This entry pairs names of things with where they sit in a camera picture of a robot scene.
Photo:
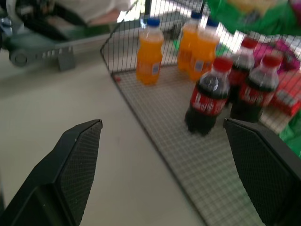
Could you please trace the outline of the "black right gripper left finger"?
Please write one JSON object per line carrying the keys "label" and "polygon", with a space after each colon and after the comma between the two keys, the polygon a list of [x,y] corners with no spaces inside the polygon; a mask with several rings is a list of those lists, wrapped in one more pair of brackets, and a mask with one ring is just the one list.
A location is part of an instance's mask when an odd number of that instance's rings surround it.
{"label": "black right gripper left finger", "polygon": [[0,215],[0,226],[80,226],[102,128],[96,119],[65,131]]}

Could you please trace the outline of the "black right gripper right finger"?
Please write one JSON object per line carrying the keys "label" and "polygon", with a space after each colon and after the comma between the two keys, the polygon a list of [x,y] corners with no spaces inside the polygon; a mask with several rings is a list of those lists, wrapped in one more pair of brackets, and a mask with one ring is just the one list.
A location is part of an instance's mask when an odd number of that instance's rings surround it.
{"label": "black right gripper right finger", "polygon": [[301,159],[257,123],[223,122],[239,178],[266,226],[301,226]]}

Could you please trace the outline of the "plain green snack bag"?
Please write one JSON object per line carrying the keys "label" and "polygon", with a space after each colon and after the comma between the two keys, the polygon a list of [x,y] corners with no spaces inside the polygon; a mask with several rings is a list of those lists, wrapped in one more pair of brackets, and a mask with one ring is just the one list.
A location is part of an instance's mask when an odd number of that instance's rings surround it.
{"label": "plain green snack bag", "polygon": [[279,137],[301,159],[301,110],[289,121]]}

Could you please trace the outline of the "cola bottle red cap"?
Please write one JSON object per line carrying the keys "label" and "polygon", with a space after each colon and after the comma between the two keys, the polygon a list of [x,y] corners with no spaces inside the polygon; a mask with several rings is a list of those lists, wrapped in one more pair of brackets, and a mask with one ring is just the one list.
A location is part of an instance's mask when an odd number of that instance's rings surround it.
{"label": "cola bottle red cap", "polygon": [[277,71],[282,60],[279,54],[264,55],[241,85],[238,98],[231,108],[231,118],[252,123],[260,120],[264,108],[269,105],[278,88]]}
{"label": "cola bottle red cap", "polygon": [[231,55],[233,66],[228,79],[230,82],[230,93],[226,105],[234,103],[238,97],[241,85],[255,65],[253,55],[254,49],[257,46],[257,41],[245,36],[241,42],[237,53]]}
{"label": "cola bottle red cap", "polygon": [[211,69],[196,82],[184,118],[189,132],[206,136],[215,126],[230,94],[228,75],[232,67],[232,59],[217,57]]}

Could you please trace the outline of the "red snack pack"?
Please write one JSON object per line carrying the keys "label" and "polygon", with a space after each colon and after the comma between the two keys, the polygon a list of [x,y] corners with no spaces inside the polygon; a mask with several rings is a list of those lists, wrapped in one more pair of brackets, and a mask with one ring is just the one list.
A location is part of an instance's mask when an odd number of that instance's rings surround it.
{"label": "red snack pack", "polygon": [[279,74],[279,85],[269,105],[289,116],[301,109],[301,70]]}

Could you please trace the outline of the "pink snack bag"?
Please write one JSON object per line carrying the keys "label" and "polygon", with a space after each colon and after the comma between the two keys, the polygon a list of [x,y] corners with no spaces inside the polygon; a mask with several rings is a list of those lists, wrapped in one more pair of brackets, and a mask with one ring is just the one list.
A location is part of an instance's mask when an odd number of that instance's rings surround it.
{"label": "pink snack bag", "polygon": [[277,71],[278,74],[291,70],[299,70],[300,68],[301,61],[297,59],[296,55],[282,39],[266,43],[258,42],[253,51],[255,66],[260,64],[266,54],[274,54],[282,58],[282,63]]}

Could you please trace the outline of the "orange soda bottle blue cap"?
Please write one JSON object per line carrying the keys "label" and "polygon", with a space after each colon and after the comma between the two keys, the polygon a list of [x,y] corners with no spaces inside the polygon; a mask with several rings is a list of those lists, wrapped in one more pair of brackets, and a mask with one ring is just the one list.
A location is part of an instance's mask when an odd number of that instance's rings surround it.
{"label": "orange soda bottle blue cap", "polygon": [[162,62],[161,48],[164,42],[159,18],[147,19],[145,29],[139,34],[139,42],[136,78],[144,85],[153,85],[159,78]]}
{"label": "orange soda bottle blue cap", "polygon": [[190,19],[184,24],[182,38],[178,48],[177,66],[179,70],[188,71],[192,56],[193,45],[196,42],[197,33],[202,13],[192,11]]}
{"label": "orange soda bottle blue cap", "polygon": [[219,22],[209,17],[206,26],[200,27],[197,31],[191,47],[189,78],[192,81],[197,81],[204,73],[211,70],[216,48],[220,42],[220,36],[217,32],[218,25]]}

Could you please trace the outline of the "green snack bag yellow print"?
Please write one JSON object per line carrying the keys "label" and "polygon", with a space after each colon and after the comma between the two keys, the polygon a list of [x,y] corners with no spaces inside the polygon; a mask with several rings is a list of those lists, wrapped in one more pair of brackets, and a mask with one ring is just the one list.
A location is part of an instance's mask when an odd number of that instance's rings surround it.
{"label": "green snack bag yellow print", "polygon": [[301,36],[301,0],[206,0],[230,32]]}

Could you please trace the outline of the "black blurry mechanism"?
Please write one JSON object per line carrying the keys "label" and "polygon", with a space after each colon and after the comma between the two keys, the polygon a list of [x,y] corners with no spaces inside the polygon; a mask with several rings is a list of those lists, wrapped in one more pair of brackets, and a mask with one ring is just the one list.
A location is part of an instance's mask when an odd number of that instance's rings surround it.
{"label": "black blurry mechanism", "polygon": [[6,4],[11,19],[20,19],[26,28],[52,40],[66,41],[68,38],[49,24],[49,17],[59,17],[75,26],[87,25],[80,16],[56,0],[7,0]]}

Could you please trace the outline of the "person in white shirt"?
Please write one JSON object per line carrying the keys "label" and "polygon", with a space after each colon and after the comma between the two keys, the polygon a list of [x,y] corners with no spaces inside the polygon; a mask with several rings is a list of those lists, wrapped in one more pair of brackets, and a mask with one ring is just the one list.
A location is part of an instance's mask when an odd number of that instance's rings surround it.
{"label": "person in white shirt", "polygon": [[128,11],[135,0],[55,0],[78,15],[88,25],[116,22],[121,12]]}

